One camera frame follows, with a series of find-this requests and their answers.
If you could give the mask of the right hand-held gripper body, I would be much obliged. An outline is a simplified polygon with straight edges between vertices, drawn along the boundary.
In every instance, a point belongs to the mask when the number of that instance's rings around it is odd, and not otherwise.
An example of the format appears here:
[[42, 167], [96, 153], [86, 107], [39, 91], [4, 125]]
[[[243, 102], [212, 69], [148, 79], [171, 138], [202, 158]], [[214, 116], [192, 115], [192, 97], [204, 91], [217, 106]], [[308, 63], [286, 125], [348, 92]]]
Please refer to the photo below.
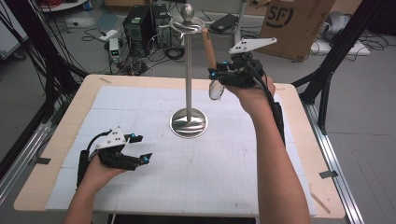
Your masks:
[[264, 71], [260, 60], [253, 58], [251, 51], [265, 46], [275, 44], [277, 39], [270, 38], [242, 38], [230, 50], [231, 60], [228, 62], [232, 67], [230, 71], [220, 71], [221, 76], [218, 82], [222, 85], [240, 88], [252, 87], [255, 85], [253, 78], [262, 78]]

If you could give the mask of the wooden-handled mesh strainer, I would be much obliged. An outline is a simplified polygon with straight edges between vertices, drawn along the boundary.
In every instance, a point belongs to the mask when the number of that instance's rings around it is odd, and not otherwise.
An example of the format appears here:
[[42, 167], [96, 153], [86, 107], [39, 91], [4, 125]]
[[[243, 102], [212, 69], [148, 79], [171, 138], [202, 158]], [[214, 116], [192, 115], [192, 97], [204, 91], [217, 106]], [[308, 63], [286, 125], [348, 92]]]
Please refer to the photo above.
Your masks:
[[[205, 47], [205, 56], [210, 69], [216, 69], [216, 57], [213, 50], [210, 34], [206, 28], [202, 30], [203, 43]], [[212, 80], [209, 84], [209, 98], [211, 100], [219, 100], [224, 92], [224, 87], [217, 81]]]

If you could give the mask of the steel utensil stand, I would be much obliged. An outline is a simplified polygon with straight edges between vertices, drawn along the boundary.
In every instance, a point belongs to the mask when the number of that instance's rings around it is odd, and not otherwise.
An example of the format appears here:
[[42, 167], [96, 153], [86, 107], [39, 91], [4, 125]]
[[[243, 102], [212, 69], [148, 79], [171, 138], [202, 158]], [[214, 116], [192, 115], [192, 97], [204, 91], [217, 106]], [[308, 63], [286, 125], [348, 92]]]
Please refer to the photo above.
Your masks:
[[172, 28], [180, 34], [185, 50], [185, 91], [186, 106], [176, 111], [170, 118], [170, 129], [179, 137], [192, 139], [202, 135], [208, 127], [208, 119], [204, 112], [192, 107], [192, 51], [191, 39], [205, 28], [205, 22], [194, 16], [191, 4], [184, 4], [180, 14], [173, 17], [163, 28]]

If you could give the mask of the person's left hand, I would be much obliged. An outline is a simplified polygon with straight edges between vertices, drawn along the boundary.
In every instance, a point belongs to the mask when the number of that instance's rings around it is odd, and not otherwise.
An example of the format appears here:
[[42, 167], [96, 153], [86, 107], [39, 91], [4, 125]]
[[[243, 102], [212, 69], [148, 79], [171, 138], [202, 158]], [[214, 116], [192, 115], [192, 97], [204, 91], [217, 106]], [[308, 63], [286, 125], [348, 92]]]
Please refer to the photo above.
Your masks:
[[109, 168], [103, 165], [98, 155], [92, 157], [88, 169], [78, 186], [78, 190], [97, 193], [113, 177], [124, 173], [123, 169]]

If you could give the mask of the person's right hand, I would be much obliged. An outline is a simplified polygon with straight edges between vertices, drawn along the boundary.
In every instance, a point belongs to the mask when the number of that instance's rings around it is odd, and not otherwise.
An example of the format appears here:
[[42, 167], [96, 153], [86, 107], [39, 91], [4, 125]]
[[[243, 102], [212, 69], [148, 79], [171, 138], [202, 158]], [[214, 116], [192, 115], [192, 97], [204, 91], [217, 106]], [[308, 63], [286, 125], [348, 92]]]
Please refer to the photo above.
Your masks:
[[272, 111], [267, 95], [260, 87], [243, 89], [227, 86], [226, 89], [238, 98], [242, 108], [250, 116], [269, 114]]

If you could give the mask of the white grid mat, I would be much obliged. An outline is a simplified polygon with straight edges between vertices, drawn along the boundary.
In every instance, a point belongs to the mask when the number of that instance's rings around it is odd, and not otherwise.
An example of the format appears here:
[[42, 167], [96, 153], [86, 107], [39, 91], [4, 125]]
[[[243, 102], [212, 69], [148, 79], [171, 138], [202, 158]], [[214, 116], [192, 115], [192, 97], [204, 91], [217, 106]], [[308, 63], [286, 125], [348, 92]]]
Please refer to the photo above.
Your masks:
[[143, 137], [126, 155], [150, 154], [142, 165], [114, 177], [96, 197], [100, 212], [255, 217], [258, 214], [256, 138], [250, 116], [226, 91], [212, 101], [205, 90], [192, 93], [192, 105], [208, 119], [206, 131], [186, 139], [170, 129], [184, 107], [178, 89], [104, 86], [96, 94], [46, 204], [64, 210], [76, 189], [81, 150], [103, 141], [113, 128]]

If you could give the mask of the white stand pole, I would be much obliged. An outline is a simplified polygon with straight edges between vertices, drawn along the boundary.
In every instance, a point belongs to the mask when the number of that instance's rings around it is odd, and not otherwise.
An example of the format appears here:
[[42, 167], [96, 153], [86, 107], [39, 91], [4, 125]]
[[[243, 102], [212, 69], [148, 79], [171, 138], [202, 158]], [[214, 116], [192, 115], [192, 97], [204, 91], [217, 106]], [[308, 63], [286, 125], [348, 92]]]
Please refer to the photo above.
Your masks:
[[241, 39], [241, 29], [242, 29], [242, 21], [245, 15], [246, 7], [248, 4], [248, 0], [240, 0], [240, 8], [238, 9], [237, 13], [237, 21], [236, 21], [236, 26], [234, 28], [234, 33], [233, 33], [233, 42], [236, 44], [240, 41]]

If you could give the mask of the brown cardboard box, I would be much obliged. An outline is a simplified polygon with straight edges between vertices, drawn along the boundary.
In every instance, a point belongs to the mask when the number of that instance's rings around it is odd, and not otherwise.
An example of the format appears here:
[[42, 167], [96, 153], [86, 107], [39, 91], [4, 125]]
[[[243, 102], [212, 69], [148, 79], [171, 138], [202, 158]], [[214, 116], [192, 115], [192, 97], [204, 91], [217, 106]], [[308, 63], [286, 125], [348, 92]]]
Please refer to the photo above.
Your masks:
[[303, 61], [318, 37], [335, 0], [271, 0], [260, 38], [276, 42], [258, 52]]

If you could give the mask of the slim black computer tower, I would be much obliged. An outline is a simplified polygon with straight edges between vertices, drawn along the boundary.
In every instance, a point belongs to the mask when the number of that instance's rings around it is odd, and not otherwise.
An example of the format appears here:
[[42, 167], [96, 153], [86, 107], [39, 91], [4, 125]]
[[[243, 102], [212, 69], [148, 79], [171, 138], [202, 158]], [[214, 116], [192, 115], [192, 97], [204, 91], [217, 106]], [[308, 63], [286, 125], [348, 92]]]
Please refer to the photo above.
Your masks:
[[172, 46], [171, 30], [164, 28], [170, 21], [170, 16], [167, 13], [167, 6], [165, 4], [152, 5], [152, 14], [157, 35], [157, 47], [159, 49], [166, 49]]

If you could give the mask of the white flat platform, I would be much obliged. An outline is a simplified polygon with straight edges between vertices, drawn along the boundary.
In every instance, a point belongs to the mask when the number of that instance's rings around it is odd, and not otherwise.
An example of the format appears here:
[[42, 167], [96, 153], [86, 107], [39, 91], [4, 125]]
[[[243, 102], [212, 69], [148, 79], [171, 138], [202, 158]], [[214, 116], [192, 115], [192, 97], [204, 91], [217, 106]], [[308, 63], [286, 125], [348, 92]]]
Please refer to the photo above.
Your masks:
[[[329, 42], [324, 39], [316, 40], [311, 46], [311, 52], [314, 54], [328, 54], [332, 49]], [[371, 52], [360, 41], [357, 41], [349, 51], [348, 55], [368, 56]]]

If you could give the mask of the white box with green light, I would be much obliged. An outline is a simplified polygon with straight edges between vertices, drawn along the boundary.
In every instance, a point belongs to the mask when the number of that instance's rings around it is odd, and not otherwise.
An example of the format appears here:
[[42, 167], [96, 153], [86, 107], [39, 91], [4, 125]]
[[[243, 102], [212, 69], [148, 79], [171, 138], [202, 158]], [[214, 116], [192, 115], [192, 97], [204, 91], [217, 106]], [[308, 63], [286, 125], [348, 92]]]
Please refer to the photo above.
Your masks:
[[108, 41], [109, 57], [113, 62], [120, 59], [120, 45], [117, 38], [110, 38]]

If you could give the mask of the grey rounded device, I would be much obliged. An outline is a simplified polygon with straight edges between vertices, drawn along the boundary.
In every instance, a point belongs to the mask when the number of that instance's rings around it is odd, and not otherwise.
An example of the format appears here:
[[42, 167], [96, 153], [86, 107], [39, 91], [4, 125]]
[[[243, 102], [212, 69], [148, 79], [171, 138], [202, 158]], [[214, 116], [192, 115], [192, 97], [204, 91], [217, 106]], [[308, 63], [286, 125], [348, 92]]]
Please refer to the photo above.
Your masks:
[[325, 40], [331, 42], [340, 31], [346, 28], [349, 21], [348, 15], [340, 11], [333, 11], [328, 15], [319, 33]]

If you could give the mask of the thin wooden stick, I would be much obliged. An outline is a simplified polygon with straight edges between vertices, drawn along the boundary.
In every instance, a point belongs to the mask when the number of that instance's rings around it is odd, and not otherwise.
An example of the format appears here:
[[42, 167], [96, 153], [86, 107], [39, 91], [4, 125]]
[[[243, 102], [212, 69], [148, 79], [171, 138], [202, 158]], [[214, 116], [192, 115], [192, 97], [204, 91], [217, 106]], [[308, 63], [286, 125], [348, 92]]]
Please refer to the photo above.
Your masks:
[[331, 210], [325, 205], [325, 203], [313, 192], [310, 192], [313, 200], [317, 202], [317, 204], [327, 213], [331, 214]]

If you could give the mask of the aluminium rail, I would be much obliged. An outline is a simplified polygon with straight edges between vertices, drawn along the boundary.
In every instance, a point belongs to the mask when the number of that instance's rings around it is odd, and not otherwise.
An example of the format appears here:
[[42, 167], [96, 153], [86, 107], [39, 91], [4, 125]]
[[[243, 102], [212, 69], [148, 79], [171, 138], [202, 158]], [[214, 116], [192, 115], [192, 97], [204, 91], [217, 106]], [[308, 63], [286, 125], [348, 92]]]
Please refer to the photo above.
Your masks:
[[339, 163], [329, 136], [324, 133], [318, 125], [318, 111], [314, 105], [303, 104], [304, 111], [311, 124], [313, 133], [317, 139], [319, 149], [328, 167], [327, 171], [335, 171], [337, 177], [329, 177], [335, 185], [338, 196], [346, 212], [346, 219], [349, 224], [365, 224], [361, 211], [353, 197], [347, 183], [342, 166]]
[[51, 115], [45, 114], [41, 106], [27, 127], [22, 131], [10, 151], [0, 161], [0, 206], [13, 190], [30, 162], [35, 163], [39, 150], [50, 140], [51, 130], [62, 118], [60, 108], [55, 109]]

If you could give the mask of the black metal frame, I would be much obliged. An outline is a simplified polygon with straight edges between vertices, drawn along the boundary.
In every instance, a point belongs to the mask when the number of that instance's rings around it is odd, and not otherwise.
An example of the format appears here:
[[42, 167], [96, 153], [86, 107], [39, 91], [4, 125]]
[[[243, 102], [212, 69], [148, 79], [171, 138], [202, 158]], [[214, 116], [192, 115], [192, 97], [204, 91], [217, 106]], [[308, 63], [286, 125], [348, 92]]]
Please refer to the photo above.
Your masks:
[[313, 105], [320, 95], [317, 125], [323, 134], [327, 133], [326, 117], [332, 76], [386, 2], [387, 0], [362, 0], [318, 69], [292, 82], [295, 88], [307, 84], [305, 90], [299, 94], [302, 102], [307, 105]]
[[0, 21], [26, 50], [36, 72], [45, 79], [45, 103], [41, 110], [44, 119], [49, 119], [55, 112], [55, 102], [61, 96], [71, 98], [77, 92], [79, 84], [73, 74], [85, 78], [88, 73], [66, 60], [56, 49], [33, 0], [4, 0], [4, 3], [27, 34], [29, 42], [2, 12]]

